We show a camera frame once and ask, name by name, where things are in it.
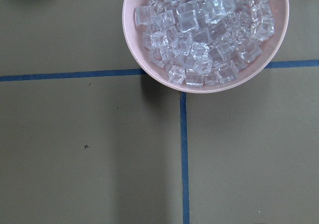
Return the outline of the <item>clear ice cubes pile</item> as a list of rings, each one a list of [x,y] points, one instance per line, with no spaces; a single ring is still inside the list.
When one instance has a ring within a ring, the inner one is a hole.
[[[236,80],[275,32],[269,0],[149,0],[134,15],[150,62],[195,88]]]

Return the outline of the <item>pink bowl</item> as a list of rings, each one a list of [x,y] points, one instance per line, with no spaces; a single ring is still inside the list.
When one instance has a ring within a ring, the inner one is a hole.
[[[215,86],[204,86],[203,88],[191,88],[185,84],[176,85],[168,81],[164,69],[149,62],[148,51],[143,47],[142,31],[135,25],[134,10],[138,6],[145,5],[148,0],[124,0],[122,9],[122,24],[128,48],[139,66],[153,79],[159,83],[186,93],[210,94],[229,90],[237,87],[260,73],[273,59],[279,50],[289,22],[289,0],[269,0],[271,10],[275,19],[275,34],[261,45],[262,54],[247,68],[239,72],[236,80]]]

